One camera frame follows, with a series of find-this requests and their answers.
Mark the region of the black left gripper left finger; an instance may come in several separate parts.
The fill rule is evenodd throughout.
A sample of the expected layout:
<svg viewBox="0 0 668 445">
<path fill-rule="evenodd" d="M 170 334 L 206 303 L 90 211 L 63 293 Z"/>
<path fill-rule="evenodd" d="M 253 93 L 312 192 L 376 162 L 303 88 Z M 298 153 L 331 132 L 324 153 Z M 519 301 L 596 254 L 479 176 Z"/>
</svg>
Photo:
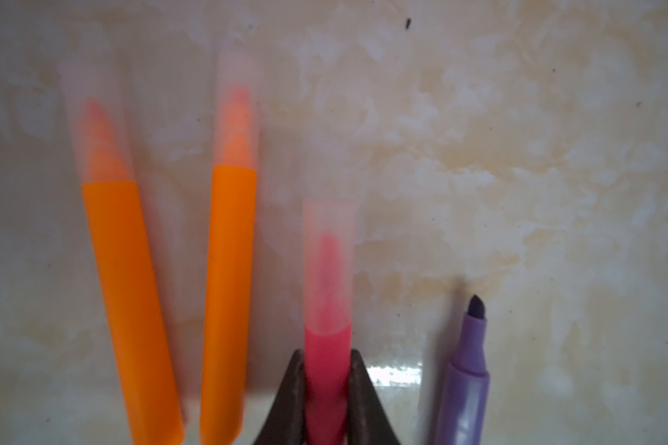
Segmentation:
<svg viewBox="0 0 668 445">
<path fill-rule="evenodd" d="M 295 350 L 278 392 L 253 445 L 301 445 L 305 442 L 304 351 Z"/>
</svg>

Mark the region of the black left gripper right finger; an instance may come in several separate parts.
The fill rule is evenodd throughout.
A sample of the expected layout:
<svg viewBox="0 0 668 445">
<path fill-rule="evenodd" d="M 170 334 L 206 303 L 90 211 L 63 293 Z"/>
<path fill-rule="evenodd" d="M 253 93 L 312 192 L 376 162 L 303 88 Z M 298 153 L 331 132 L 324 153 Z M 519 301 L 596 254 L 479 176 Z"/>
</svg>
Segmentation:
<svg viewBox="0 0 668 445">
<path fill-rule="evenodd" d="M 400 445 L 358 350 L 351 350 L 347 395 L 347 443 Z"/>
</svg>

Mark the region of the pink highlighter pen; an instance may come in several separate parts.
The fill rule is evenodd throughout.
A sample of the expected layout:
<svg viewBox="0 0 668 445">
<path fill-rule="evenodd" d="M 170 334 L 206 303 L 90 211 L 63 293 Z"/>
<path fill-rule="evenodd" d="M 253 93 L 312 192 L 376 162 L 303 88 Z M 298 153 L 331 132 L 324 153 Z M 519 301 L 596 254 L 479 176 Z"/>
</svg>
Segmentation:
<svg viewBox="0 0 668 445">
<path fill-rule="evenodd" d="M 352 323 L 328 336 L 305 329 L 306 442 L 342 444 L 346 434 Z"/>
</svg>

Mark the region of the orange highlighter pen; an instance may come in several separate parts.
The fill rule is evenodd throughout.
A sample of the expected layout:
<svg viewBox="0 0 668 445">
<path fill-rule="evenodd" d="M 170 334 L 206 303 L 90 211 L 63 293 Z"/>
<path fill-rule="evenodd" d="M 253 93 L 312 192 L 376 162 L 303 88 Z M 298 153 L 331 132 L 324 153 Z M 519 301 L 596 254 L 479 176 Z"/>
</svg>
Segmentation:
<svg viewBox="0 0 668 445">
<path fill-rule="evenodd" d="M 213 156 L 204 317 L 200 441 L 231 444 L 242 428 L 257 168 Z"/>
<path fill-rule="evenodd" d="M 137 178 L 81 182 L 81 191 L 132 441 L 180 444 L 184 425 Z"/>
</svg>

